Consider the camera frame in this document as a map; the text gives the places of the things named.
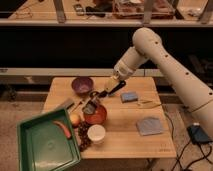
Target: table leg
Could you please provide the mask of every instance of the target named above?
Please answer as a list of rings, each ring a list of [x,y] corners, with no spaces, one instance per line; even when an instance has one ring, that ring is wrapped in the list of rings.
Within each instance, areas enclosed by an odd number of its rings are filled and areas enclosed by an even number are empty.
[[[148,165],[144,168],[144,171],[150,171],[154,166],[155,164],[157,163],[158,161],[158,158],[154,158],[154,159],[148,159],[149,163]]]

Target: floor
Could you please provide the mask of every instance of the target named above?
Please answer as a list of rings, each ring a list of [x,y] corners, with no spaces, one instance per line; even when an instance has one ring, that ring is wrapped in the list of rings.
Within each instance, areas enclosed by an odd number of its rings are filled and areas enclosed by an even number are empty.
[[[36,115],[40,115],[48,91],[16,91],[16,96],[11,91],[0,90],[0,171],[16,171],[18,169],[18,144],[17,124]],[[194,122],[194,119],[184,110],[183,105],[174,94],[160,94],[165,113],[172,120],[174,125],[174,144],[178,154],[183,146],[189,141],[186,127]],[[208,153],[209,146],[203,147]],[[185,168],[191,161],[202,157],[199,148],[191,143],[181,157],[181,164]],[[170,171],[176,162],[175,159],[160,159],[152,171]],[[148,161],[143,159],[108,159],[108,160],[82,160],[71,170],[143,170]],[[213,166],[202,160],[193,164],[190,169],[194,171],[213,171]]]

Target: purple bowl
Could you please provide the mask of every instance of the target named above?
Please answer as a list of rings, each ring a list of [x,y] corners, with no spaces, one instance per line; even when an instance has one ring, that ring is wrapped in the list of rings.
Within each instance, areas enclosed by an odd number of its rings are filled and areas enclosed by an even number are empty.
[[[93,80],[86,76],[76,77],[71,86],[76,94],[87,94],[93,89]]]

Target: wooden table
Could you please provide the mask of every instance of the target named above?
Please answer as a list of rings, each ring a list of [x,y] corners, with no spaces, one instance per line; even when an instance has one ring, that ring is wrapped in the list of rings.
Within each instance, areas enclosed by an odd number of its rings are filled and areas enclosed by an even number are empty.
[[[56,77],[53,79],[49,94],[44,104],[43,112],[57,107],[67,98],[75,104],[81,100],[72,90],[71,82],[74,77]],[[108,77],[92,77],[94,90],[103,90]],[[171,138],[168,123],[161,106],[141,108],[137,102],[122,103],[122,92],[135,91],[139,99],[160,103],[154,80],[151,77],[131,77],[127,85],[117,91],[114,96],[106,97],[102,104],[108,115],[104,123],[106,138],[99,146],[92,145],[81,153],[82,158],[173,158],[176,156],[175,147]],[[82,116],[79,106],[74,112]],[[136,128],[136,121],[147,116],[160,119],[164,132],[158,135],[141,136]]]

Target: grape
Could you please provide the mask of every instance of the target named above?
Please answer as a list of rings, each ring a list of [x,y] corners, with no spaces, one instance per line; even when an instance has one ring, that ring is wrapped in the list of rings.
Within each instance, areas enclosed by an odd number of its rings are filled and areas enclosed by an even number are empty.
[[[91,140],[87,136],[87,131],[91,125],[83,121],[78,126],[78,136],[81,140],[79,145],[79,150],[82,152],[86,150],[91,145]]]

